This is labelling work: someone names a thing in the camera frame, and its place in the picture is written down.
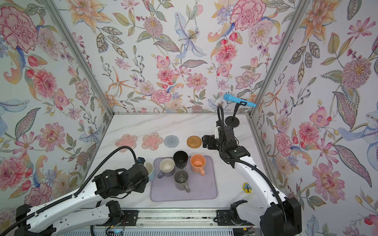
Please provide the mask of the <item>light blue mug cream interior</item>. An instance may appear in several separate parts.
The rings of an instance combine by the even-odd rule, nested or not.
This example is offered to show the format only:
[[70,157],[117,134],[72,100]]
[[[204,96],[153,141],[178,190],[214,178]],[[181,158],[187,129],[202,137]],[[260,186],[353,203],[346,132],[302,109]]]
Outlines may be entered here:
[[151,163],[151,162],[145,162],[144,164],[144,167],[146,168],[146,170],[148,171],[148,178],[149,178],[149,182],[153,182],[154,179],[155,179],[155,169],[154,169],[154,165]]

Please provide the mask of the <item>pink flower coaster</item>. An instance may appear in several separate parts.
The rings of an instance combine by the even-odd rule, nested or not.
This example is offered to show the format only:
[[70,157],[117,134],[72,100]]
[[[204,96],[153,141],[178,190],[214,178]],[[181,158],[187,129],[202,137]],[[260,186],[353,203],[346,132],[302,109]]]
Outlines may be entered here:
[[156,132],[143,136],[142,141],[142,148],[150,149],[152,151],[157,150],[159,148],[159,145],[164,142],[163,138]]
[[121,139],[115,142],[116,147],[128,146],[131,149],[135,149],[137,146],[138,137],[135,135],[125,134]]

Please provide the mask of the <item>grey round patterned coaster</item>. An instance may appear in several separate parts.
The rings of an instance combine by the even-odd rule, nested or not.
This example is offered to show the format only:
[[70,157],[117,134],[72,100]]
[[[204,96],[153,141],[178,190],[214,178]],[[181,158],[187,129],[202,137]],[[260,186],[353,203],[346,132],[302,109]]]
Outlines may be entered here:
[[175,135],[169,135],[164,139],[164,145],[168,148],[175,148],[179,145],[179,138]]

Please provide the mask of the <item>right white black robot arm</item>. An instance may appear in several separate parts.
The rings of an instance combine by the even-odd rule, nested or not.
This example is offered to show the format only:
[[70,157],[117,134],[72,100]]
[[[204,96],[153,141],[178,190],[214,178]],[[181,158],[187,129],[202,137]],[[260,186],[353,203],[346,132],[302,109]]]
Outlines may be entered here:
[[233,128],[219,126],[214,135],[203,136],[202,143],[204,148],[217,150],[220,158],[245,179],[258,197],[256,206],[246,200],[231,204],[229,213],[234,223],[257,225],[265,236],[296,236],[302,232],[299,201],[273,185],[247,149],[238,145]]

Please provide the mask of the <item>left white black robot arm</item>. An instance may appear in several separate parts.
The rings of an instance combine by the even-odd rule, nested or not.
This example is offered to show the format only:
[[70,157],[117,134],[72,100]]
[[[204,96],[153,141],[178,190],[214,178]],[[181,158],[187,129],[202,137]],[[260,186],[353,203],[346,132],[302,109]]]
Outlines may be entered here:
[[50,204],[17,210],[17,236],[57,236],[85,226],[115,226],[124,218],[121,195],[143,193],[149,173],[141,164],[130,169],[105,170],[83,190]]

